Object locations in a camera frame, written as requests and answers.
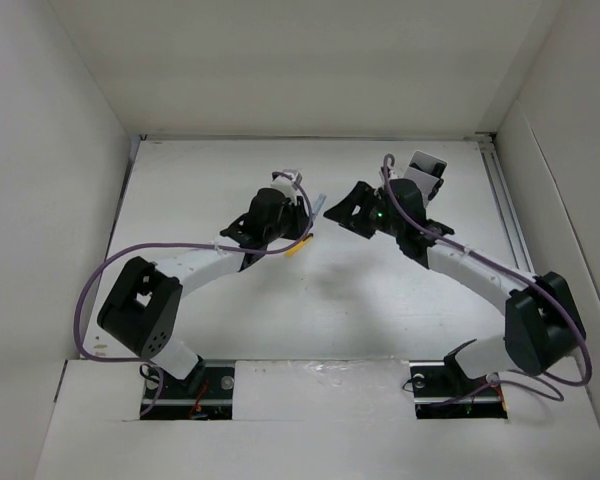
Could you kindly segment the light blue pen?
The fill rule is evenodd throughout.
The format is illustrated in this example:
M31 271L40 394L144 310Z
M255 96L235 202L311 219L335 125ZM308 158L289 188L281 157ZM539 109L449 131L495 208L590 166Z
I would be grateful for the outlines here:
M315 220L317 218L322 207L324 206L326 199L327 199L327 195L324 193L320 193L318 195L318 197L315 199L315 201L312 203L312 215L311 215L312 220Z

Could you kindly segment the yellow highlighter marker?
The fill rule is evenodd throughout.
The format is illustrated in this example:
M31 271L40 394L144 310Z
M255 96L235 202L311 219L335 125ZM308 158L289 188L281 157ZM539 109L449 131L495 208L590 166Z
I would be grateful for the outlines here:
M435 196L438 194L440 188L444 183L443 174L446 169L446 166L447 164L445 162L436 162L431 169L430 175L433 176L436 179L436 181L434 182L428 194L429 201L435 198Z

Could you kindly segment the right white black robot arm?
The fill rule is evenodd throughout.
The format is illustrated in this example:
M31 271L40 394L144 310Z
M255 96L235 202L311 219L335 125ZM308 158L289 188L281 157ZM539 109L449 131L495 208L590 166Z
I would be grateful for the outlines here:
M503 266L460 243L451 227L428 218L426 208L443 182L430 174L389 176L379 187L359 181L324 216L367 239L378 232L390 236L405 257L455 280L502 315L501 333L468 340L444 357L447 402L492 386L492 374L548 375L575 350L587 362L576 383L587 384L592 365L586 331L566 280L554 272L536 275Z

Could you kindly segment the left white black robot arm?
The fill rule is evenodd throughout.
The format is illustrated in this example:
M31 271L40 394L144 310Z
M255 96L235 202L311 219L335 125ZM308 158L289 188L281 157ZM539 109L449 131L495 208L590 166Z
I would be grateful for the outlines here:
M292 185L261 188L248 210L219 232L217 244L189 247L169 259L128 260L97 315L98 326L138 359L159 368L181 396L204 382L203 358L174 336L181 301L226 275L242 272L272 252L279 239L297 244L309 233L311 206Z

